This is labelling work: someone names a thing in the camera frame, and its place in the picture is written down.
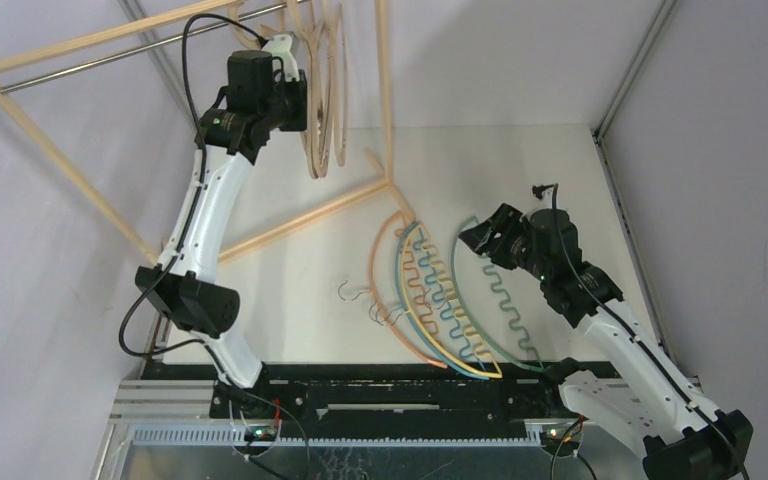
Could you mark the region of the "green wavy wire hanger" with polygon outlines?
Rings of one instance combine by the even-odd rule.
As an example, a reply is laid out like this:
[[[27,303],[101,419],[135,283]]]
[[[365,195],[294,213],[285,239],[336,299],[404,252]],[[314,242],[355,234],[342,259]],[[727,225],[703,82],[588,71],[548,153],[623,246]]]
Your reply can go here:
[[[495,341],[492,336],[485,331],[480,325],[477,319],[472,320],[472,325],[476,331],[486,341],[487,345],[496,353],[498,353],[508,363],[514,365],[522,370],[540,373],[544,370],[544,364],[540,357],[539,351],[536,347],[530,346],[531,335],[525,325],[522,324],[522,315],[517,307],[513,304],[512,297],[509,290],[504,286],[504,281],[501,275],[498,273],[497,268],[487,259],[482,261],[481,266],[482,274],[489,280],[490,291],[498,297],[497,307],[500,312],[509,314],[510,317],[506,320],[507,326],[510,332],[519,333],[520,336],[516,339],[517,348],[521,353],[528,355],[531,353],[534,356],[536,365],[526,363],[527,358],[520,359],[516,355],[507,350],[499,342]]]

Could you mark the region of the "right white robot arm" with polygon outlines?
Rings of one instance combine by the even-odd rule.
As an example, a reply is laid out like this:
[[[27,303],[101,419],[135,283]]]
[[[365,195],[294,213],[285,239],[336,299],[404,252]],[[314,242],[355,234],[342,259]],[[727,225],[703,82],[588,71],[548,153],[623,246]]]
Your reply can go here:
[[[538,388],[544,412],[571,411],[595,421],[641,460],[649,479],[749,476],[749,419],[739,410],[722,410],[664,354],[616,283],[583,259],[578,229],[566,211],[524,214],[501,204],[458,238],[493,265],[534,277],[549,307],[605,356],[629,388],[608,393],[593,373],[566,358],[546,370],[549,382]]]

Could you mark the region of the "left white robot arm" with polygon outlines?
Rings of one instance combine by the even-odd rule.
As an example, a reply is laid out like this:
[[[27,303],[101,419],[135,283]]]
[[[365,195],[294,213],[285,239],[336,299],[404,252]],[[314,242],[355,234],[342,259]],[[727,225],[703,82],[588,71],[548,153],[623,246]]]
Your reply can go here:
[[[201,344],[234,404],[250,417],[271,407],[258,381],[263,362],[236,324],[239,293],[217,284],[221,244],[234,202],[275,130],[307,128],[307,82],[290,53],[242,50],[227,62],[228,83],[197,120],[194,171],[170,240],[135,283],[143,298]]]

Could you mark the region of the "metal hanging rod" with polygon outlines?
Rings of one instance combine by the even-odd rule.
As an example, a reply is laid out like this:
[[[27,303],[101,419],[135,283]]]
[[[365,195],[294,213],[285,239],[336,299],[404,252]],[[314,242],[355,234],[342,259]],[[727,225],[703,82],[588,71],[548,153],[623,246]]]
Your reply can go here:
[[[251,10],[251,11],[248,11],[248,12],[245,12],[245,13],[239,15],[237,21],[242,23],[242,22],[247,21],[247,20],[255,19],[255,18],[258,18],[258,17],[262,17],[262,16],[265,16],[265,15],[268,15],[268,14],[272,14],[272,13],[276,13],[276,12],[285,10],[286,8],[287,8],[286,7],[286,2],[283,3],[283,4],[274,4],[274,5],[270,5],[268,7],[262,7],[262,8],[259,8],[259,9],[256,9],[256,10]],[[228,25],[226,23],[223,23],[221,21],[213,22],[213,23],[210,23],[210,24],[205,25],[203,27],[191,29],[189,31],[190,32],[189,36],[192,37],[192,36],[201,35],[201,34],[204,34],[204,33],[207,33],[207,32],[211,32],[211,31],[214,31],[214,30],[226,28],[227,26]],[[19,90],[24,90],[26,88],[35,87],[35,86],[38,86],[38,85],[42,85],[42,84],[45,84],[45,83],[48,83],[48,82],[51,82],[51,81],[54,81],[54,80],[58,80],[58,79],[61,79],[61,78],[65,78],[65,77],[68,77],[68,76],[71,76],[71,75],[75,75],[77,73],[81,73],[81,72],[84,72],[84,71],[89,71],[91,69],[98,68],[98,67],[101,67],[103,65],[111,64],[111,63],[114,63],[114,62],[117,62],[117,61],[120,61],[120,60],[124,60],[126,58],[130,58],[130,57],[133,57],[133,56],[136,56],[136,55],[143,54],[143,53],[151,53],[153,55],[155,50],[162,49],[163,47],[165,47],[167,45],[171,45],[173,43],[178,43],[178,42],[182,41],[182,39],[183,39],[183,34],[178,34],[178,35],[174,35],[174,36],[168,36],[168,37],[160,38],[160,39],[152,41],[152,42],[143,43],[143,44],[141,44],[138,47],[134,47],[134,48],[127,49],[127,50],[122,50],[122,51],[113,53],[111,55],[107,55],[107,56],[104,56],[104,57],[100,57],[100,58],[94,59],[92,61],[88,61],[88,62],[85,62],[85,63],[82,63],[82,64],[78,64],[78,65],[73,65],[73,66],[71,66],[69,68],[64,68],[64,69],[61,69],[61,70],[57,70],[57,71],[54,71],[54,72],[47,73],[45,75],[33,77],[33,78],[30,78],[30,79],[27,79],[27,80],[23,80],[23,81],[20,81],[20,82],[16,82],[16,83],[13,83],[13,84],[2,86],[2,87],[0,87],[0,93],[2,93],[2,94],[9,94],[9,93],[16,92],[16,91],[19,91]]]

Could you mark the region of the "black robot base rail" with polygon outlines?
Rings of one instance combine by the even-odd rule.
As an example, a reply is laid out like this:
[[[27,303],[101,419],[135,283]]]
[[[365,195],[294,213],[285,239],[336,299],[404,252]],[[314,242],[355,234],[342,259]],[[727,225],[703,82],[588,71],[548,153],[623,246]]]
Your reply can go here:
[[[577,419],[537,373],[479,380],[429,364],[268,364],[254,387],[215,383],[212,419],[280,422],[290,438],[495,441]]]

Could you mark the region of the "right aluminium frame post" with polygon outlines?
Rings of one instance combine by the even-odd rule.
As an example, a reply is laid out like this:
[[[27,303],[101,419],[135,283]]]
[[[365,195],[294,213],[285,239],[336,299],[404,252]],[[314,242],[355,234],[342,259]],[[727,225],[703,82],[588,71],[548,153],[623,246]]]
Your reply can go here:
[[[669,331],[662,322],[662,309],[659,305],[659,299],[653,289],[651,276],[641,256],[640,242],[631,224],[628,202],[622,192],[615,162],[612,160],[609,151],[609,136],[640,77],[645,72],[650,58],[663,40],[670,23],[681,6],[682,2],[679,0],[662,0],[658,3],[658,7],[649,21],[644,35],[623,71],[619,84],[611,95],[596,126],[591,129],[591,137],[608,184],[623,238],[631,256],[632,265],[643,295],[644,306],[650,316],[658,345],[670,359],[674,357],[674,353],[669,339]]]

